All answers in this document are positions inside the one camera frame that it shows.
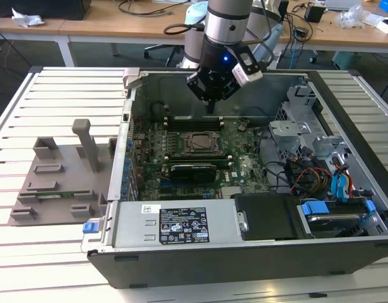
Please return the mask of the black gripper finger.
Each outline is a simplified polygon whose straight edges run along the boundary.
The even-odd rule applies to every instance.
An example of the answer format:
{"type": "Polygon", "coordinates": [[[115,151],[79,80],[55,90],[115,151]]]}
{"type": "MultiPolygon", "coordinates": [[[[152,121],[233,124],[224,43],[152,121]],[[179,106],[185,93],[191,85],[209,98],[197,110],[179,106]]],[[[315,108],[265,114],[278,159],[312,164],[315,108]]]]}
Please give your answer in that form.
{"type": "Polygon", "coordinates": [[[240,85],[236,80],[231,80],[226,85],[215,88],[212,92],[213,100],[211,102],[211,113],[214,112],[217,102],[230,98],[239,88],[240,85]]]}
{"type": "Polygon", "coordinates": [[[208,88],[209,77],[205,71],[196,71],[187,77],[187,86],[193,94],[204,102],[206,113],[211,113],[211,90],[208,88]]]}

